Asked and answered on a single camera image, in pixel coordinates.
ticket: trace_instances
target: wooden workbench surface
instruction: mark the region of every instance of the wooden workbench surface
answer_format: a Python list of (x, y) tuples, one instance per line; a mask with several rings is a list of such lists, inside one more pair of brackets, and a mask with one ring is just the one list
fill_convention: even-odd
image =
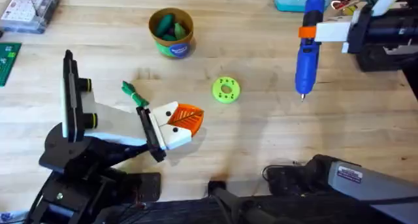
[[(164, 7), (193, 18), (191, 57), (167, 59), (154, 46), (148, 18)], [(120, 89), (126, 80), (152, 108), (178, 101), (205, 110), (193, 142), (166, 161), (141, 155), (119, 166), (161, 172), (161, 200), (201, 198), (211, 177), (229, 179), (239, 195), (263, 193), (263, 167), (317, 153), (418, 182), (418, 104), (402, 73), (361, 73), (341, 44), (324, 44), (317, 84), (301, 103), (293, 85), (301, 19), (272, 0), (62, 0), (45, 34), (5, 34), (1, 42), (23, 46), (0, 88), (0, 211), (28, 209), (50, 172), (38, 160), (60, 121), (66, 49), (99, 103), (134, 112)], [(239, 80), (237, 102), (212, 97), (219, 76)]]

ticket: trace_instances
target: green gear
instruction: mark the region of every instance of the green gear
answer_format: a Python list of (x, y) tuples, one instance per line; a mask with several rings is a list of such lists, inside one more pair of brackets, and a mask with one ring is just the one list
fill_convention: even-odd
[[(227, 86), (231, 89), (230, 93), (222, 91), (222, 86)], [(241, 93), (240, 84), (231, 77), (219, 77), (212, 85), (212, 95), (221, 103), (232, 103), (234, 102)]]

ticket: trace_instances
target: black cable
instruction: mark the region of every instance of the black cable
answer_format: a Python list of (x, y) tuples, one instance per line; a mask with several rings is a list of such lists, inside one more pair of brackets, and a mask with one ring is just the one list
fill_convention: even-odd
[(23, 222), (23, 221), (26, 221), (26, 219), (22, 219), (22, 220), (19, 220), (19, 221), (9, 221), (8, 223), (0, 223), (0, 224), (12, 224), (12, 223), (19, 223), (19, 222)]
[(216, 196), (212, 196), (213, 198), (215, 198), (217, 205), (219, 205), (219, 208), (222, 211), (223, 216), (225, 217), (225, 219), (227, 220), (227, 224), (234, 224), (232, 221), (232, 218), (230, 217), (230, 215), (228, 215), (228, 211), (225, 208), (225, 206), (223, 205), (221, 199), (219, 197)]
[(295, 167), (297, 165), (300, 165), (300, 163), (298, 163), (297, 161), (293, 161), (292, 164), (293, 165), (268, 165), (261, 172), (261, 176), (263, 177), (264, 180), (266, 180), (266, 182), (269, 182), (270, 180), (266, 177), (266, 171), (267, 171), (267, 169), (269, 169), (269, 168)]
[(144, 218), (144, 217), (145, 217), (146, 215), (148, 215), (150, 212), (151, 212), (151, 210), (150, 210), (150, 211), (147, 211), (145, 214), (142, 214), (141, 216), (139, 216), (138, 218), (134, 219), (132, 222), (130, 222), (130, 223), (128, 223), (128, 224), (133, 224), (133, 223), (135, 223), (135, 222), (137, 222), (137, 221), (140, 221), (142, 218)]
[(283, 165), (269, 165), (269, 166), (266, 166), (265, 168), (263, 168), (263, 171), (261, 172), (261, 176), (263, 177), (263, 179), (266, 182), (269, 182), (270, 180), (266, 177), (267, 169), (269, 169), (269, 168), (283, 168), (283, 167), (285, 167), (285, 166), (283, 166)]
[(125, 208), (125, 210), (121, 212), (121, 214), (120, 214), (120, 215), (119, 215), (119, 217), (118, 217), (118, 220), (119, 220), (119, 219), (121, 219), (121, 218), (123, 217), (123, 215), (125, 215), (125, 214), (126, 214), (126, 212), (127, 212), (130, 208), (132, 208), (134, 205), (135, 205), (135, 203), (128, 205), (128, 206)]

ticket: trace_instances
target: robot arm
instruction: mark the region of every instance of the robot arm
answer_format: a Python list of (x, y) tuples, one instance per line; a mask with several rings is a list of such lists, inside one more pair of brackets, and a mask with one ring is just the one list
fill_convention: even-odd
[[(343, 42), (342, 52), (356, 54), (362, 71), (397, 70), (399, 58), (411, 60), (410, 56), (401, 55), (418, 52), (418, 46), (414, 45), (418, 43), (418, 10), (408, 3), (395, 1), (379, 0), (373, 7), (366, 5), (357, 9), (353, 16), (333, 17), (323, 22), (323, 2), (307, 0), (303, 25), (299, 29), (302, 42), (295, 76), (295, 87), (302, 100), (315, 84), (322, 42)], [(316, 48), (307, 46), (307, 40)], [(366, 47), (377, 50), (379, 57), (372, 59), (377, 55), (371, 55)]]
[(403, 223), (418, 220), (418, 185), (335, 157), (315, 155), (304, 166), (266, 170), (273, 195), (336, 190)]
[(95, 102), (90, 79), (79, 78), (77, 62), (67, 50), (61, 85), (63, 137), (79, 142), (85, 136), (143, 146), (147, 141), (162, 150), (172, 150), (191, 141), (203, 121), (203, 111), (177, 102), (138, 114)]

